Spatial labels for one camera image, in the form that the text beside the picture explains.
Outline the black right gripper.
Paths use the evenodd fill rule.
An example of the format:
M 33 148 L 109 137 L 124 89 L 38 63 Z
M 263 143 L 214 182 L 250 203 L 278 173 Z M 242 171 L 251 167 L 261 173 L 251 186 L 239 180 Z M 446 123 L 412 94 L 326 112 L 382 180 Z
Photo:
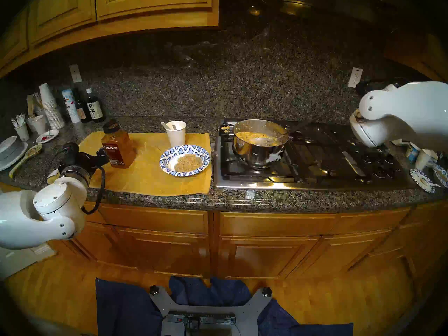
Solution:
M 355 90 L 359 96 L 364 96 L 367 93 L 376 90 L 374 84 L 377 82 L 378 80 L 361 81 L 355 86 Z

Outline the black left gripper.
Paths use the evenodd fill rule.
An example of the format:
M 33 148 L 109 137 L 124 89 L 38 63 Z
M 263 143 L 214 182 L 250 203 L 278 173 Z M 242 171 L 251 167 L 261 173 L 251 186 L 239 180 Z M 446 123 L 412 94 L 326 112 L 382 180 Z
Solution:
M 107 163 L 109 163 L 109 157 L 103 146 L 96 151 L 96 156 L 92 156 L 85 152 L 70 150 L 65 152 L 65 157 L 61 160 L 61 173 L 64 170 L 77 169 L 88 175 L 93 175 L 99 167 L 104 166 Z

